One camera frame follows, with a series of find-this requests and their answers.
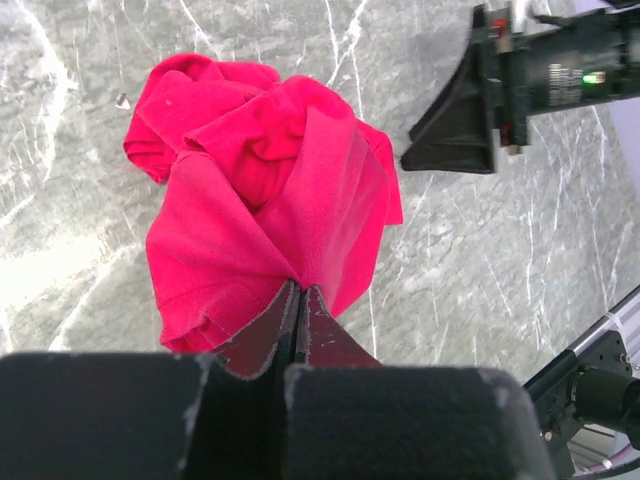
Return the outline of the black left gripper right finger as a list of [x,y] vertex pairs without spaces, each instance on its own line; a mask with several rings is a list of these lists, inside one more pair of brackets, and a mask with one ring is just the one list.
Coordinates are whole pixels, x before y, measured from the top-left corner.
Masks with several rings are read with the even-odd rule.
[[301,298],[294,362],[327,368],[382,366],[331,316],[318,286]]

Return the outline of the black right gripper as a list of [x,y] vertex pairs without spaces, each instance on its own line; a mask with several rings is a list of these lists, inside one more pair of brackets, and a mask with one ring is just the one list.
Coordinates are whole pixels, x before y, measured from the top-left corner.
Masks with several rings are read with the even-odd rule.
[[473,9],[468,48],[453,76],[409,131],[405,171],[493,174],[494,137],[519,151],[531,117],[639,95],[639,4],[609,1],[518,33],[515,9]]

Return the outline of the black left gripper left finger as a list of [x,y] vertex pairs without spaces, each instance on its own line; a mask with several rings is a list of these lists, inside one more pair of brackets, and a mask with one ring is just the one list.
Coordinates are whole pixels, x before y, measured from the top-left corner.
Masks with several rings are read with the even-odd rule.
[[262,376],[279,354],[289,357],[300,299],[299,285],[285,282],[264,311],[212,353],[238,378]]

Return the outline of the red t shirt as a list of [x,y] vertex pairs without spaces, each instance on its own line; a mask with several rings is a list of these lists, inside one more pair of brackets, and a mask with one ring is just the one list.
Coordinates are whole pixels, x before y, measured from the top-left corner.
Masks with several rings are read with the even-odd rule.
[[160,342],[210,351],[282,285],[338,316],[403,221],[389,137],[308,76],[176,54],[150,72],[123,142],[166,193],[146,238]]

